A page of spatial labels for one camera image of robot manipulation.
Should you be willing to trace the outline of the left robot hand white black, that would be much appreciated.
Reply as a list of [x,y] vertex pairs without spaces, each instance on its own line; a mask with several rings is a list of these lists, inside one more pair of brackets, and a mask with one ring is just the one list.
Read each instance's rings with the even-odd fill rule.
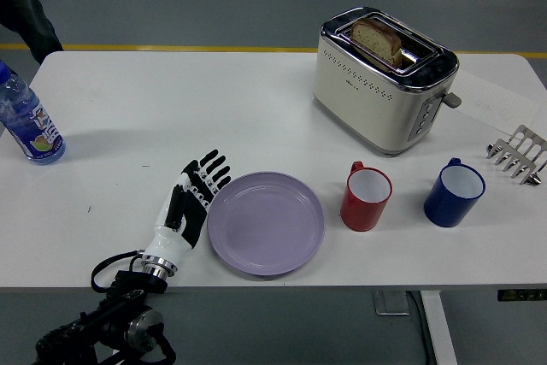
[[143,254],[144,263],[156,263],[175,272],[183,255],[200,238],[211,203],[231,177],[226,157],[212,150],[187,164],[166,197],[154,225],[154,238]]

